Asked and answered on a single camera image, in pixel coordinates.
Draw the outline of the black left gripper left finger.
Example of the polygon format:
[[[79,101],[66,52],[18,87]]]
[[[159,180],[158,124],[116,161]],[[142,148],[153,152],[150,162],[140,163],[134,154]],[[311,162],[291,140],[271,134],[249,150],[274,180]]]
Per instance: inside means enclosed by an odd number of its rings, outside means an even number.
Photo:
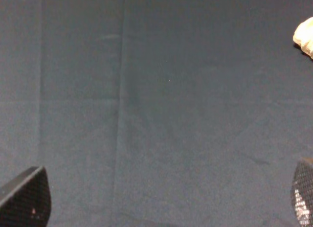
[[[2,227],[46,227],[51,193],[45,167],[31,166],[0,187]]]

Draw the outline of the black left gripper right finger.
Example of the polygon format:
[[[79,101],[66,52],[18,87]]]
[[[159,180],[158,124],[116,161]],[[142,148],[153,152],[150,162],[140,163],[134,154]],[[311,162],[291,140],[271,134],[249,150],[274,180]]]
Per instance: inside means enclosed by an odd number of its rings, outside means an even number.
[[[313,158],[301,158],[291,184],[291,206],[301,227],[313,226]]]

